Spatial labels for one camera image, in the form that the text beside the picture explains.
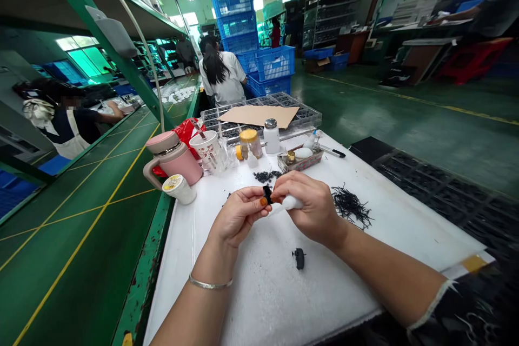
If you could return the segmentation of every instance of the green workbench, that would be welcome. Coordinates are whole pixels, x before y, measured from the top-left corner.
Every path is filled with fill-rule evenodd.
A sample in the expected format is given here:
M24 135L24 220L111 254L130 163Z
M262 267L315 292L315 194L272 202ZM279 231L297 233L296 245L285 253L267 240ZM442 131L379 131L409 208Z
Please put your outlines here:
M165 114L180 124L198 97ZM144 143L159 131L140 108L0 226L0 344L139 337L173 204L142 175Z

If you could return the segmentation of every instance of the pink tumbler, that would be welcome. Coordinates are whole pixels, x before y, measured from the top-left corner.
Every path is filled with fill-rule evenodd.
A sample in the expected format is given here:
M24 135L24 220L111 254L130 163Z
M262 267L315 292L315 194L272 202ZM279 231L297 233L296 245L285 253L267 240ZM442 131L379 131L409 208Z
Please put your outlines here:
M158 190L162 190L162 184L153 174L152 170L155 166L160 166L168 177L175 174L182 175L190 186L204 173L186 144L181 142L173 131L154 136L146 142L146 148L153 154L153 159L146 164L142 173Z

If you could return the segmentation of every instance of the bangle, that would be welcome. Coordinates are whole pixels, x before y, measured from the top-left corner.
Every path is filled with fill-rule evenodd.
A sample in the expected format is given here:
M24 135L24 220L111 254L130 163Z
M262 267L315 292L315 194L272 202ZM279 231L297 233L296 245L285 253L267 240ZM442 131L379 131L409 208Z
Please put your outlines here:
M189 274L189 282L191 284L193 284L194 286L199 287L199 288L203 288L203 289L223 289L223 288L228 288L228 287L230 287L232 285L232 278L231 278L231 281L229 281L226 284L207 284L207 283L203 283L203 282L200 282L198 280L195 280L193 278L193 276L191 276L191 273L190 273Z

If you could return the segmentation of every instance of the red chair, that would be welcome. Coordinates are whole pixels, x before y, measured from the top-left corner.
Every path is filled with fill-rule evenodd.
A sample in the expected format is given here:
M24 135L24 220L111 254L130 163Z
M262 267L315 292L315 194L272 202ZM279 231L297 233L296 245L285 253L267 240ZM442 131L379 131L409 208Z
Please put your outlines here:
M483 77L497 61L513 38L498 38L460 48L447 61L436 79L454 78L457 85L463 85L474 77Z

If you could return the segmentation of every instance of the long black hair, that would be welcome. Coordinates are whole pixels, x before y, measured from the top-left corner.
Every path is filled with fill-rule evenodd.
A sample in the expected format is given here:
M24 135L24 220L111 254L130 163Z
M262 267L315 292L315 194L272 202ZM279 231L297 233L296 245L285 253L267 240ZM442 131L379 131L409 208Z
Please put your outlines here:
M231 74L227 66L222 61L222 55L216 50L216 38L205 37L205 55L203 60L204 72L207 75L209 84L216 85L223 83Z

